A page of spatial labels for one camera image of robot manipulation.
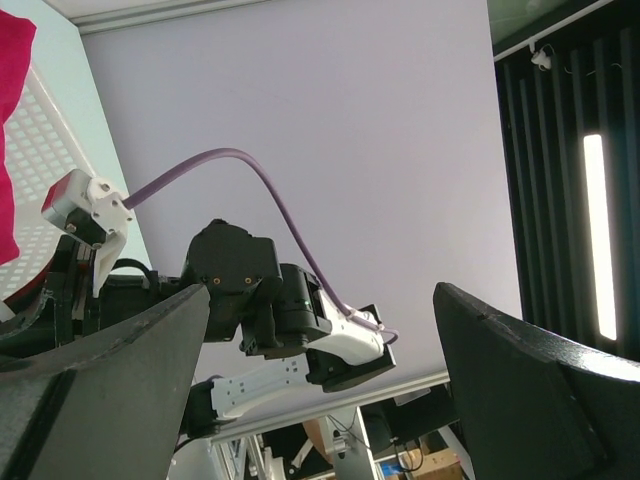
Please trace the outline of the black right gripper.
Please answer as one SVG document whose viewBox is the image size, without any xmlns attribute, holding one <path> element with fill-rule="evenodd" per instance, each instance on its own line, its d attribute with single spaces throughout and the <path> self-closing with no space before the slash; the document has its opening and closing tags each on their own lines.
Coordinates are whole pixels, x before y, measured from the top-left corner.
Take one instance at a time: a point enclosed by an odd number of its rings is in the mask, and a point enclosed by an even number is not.
<svg viewBox="0 0 640 480">
<path fill-rule="evenodd" d="M 13 315 L 1 323 L 1 358 L 24 359 L 64 346 L 134 317 L 187 284 L 134 259 L 116 261 L 93 295 L 96 254 L 68 235 L 35 279 L 8 298 Z"/>
</svg>

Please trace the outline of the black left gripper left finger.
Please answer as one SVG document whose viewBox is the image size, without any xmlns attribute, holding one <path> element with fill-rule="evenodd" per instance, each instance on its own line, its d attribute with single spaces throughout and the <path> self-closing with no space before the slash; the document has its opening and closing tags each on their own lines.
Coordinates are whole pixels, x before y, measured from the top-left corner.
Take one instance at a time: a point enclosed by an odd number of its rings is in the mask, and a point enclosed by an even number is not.
<svg viewBox="0 0 640 480">
<path fill-rule="evenodd" d="M 192 285 L 119 324 L 1 365 L 4 479 L 166 477 L 209 315 Z"/>
</svg>

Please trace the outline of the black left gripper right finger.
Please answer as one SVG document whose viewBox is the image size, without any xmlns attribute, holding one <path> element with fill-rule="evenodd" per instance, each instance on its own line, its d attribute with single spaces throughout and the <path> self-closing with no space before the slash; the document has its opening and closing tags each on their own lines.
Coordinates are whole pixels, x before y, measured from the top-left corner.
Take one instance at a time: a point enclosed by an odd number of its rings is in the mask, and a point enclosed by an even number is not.
<svg viewBox="0 0 640 480">
<path fill-rule="evenodd" d="M 433 294 L 454 402 L 479 479 L 636 479 L 639 364 Z"/>
</svg>

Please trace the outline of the white perforated plastic basket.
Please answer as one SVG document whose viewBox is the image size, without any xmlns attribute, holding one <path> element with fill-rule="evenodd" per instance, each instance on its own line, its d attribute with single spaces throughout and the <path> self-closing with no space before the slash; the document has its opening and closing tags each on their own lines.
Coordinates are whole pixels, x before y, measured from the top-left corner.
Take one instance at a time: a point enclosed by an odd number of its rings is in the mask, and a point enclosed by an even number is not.
<svg viewBox="0 0 640 480">
<path fill-rule="evenodd" d="M 2 299 L 33 280 L 56 250 L 62 232 L 41 214 L 49 188 L 76 168 L 94 172 L 35 67 L 29 68 L 20 100 L 5 123 L 5 152 L 20 255 L 1 267 Z"/>
</svg>

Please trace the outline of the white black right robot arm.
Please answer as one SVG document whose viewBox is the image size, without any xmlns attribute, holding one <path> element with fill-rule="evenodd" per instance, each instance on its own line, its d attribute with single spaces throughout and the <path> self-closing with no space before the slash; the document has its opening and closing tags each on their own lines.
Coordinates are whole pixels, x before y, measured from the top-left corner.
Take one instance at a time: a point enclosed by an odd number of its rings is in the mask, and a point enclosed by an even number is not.
<svg viewBox="0 0 640 480">
<path fill-rule="evenodd" d="M 92 284 L 94 254 L 63 236 L 50 263 L 13 294 L 1 327 L 1 355 L 22 359 L 92 335 L 192 285 L 209 294 L 204 339 L 239 341 L 264 373 L 214 377 L 190 389 L 180 434 L 217 434 L 247 410 L 290 391 L 317 385 L 326 393 L 358 386 L 395 366 L 374 305 L 339 307 L 321 279 L 278 260 L 274 242 L 216 219 L 191 241 L 181 274 L 165 277 L 134 259 L 118 260 L 105 284 Z"/>
</svg>

